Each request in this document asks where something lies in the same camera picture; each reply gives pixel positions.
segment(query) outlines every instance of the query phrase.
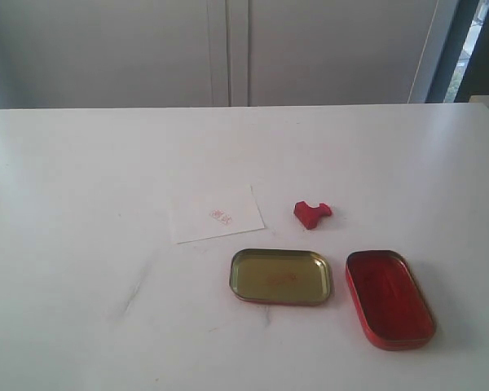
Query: table surface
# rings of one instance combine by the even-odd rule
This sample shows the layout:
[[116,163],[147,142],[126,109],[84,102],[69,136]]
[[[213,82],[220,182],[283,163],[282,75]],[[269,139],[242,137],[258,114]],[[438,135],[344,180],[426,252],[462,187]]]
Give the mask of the table surface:
[[[266,229],[172,244],[172,191],[251,184]],[[335,216],[305,231],[299,200]],[[264,306],[242,248],[323,254],[335,297]],[[348,254],[403,254],[438,320],[379,350]],[[0,111],[0,390],[489,390],[481,104]]]

